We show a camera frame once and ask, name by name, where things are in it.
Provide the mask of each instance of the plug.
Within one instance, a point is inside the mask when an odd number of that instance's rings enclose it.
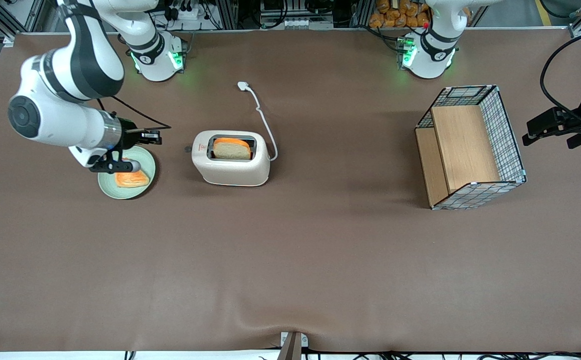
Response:
[[[249,83],[245,82],[245,81],[240,81],[237,83],[237,87],[241,90],[241,91],[247,91],[247,89],[250,88]]]

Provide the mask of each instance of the green led light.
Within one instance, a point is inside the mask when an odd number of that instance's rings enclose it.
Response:
[[[130,57],[132,58],[133,63],[135,63],[135,69],[137,69],[137,71],[140,71],[140,64],[138,64],[137,57],[135,57],[135,54],[131,52]]]
[[[405,55],[404,55],[403,65],[404,66],[411,66],[413,64],[413,59],[415,58],[416,54],[417,54],[417,47],[412,46],[410,48],[410,50],[407,51],[407,53],[405,53]]]
[[[171,59],[172,62],[172,66],[174,66],[176,69],[181,69],[182,68],[182,64],[183,64],[183,60],[182,60],[182,55],[178,52],[168,52],[168,56]]]

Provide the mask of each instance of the metal mesh basket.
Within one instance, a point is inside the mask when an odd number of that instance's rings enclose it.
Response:
[[[526,182],[526,170],[522,164],[520,150],[496,85],[454,86],[442,89],[416,127],[433,127],[431,112],[433,107],[460,105],[480,107],[501,181],[465,184],[433,205],[433,210],[480,207]]]

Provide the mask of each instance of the bread slice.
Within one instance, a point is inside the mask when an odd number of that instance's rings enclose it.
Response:
[[[212,144],[212,150],[217,159],[250,160],[249,143],[232,137],[219,137]]]
[[[116,172],[115,183],[119,188],[145,187],[151,182],[149,176],[142,170],[135,172]]]

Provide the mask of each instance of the bread loaf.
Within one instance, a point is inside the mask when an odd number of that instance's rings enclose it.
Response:
[[[249,143],[232,137],[219,137],[212,144],[213,154],[217,159],[250,160]]]

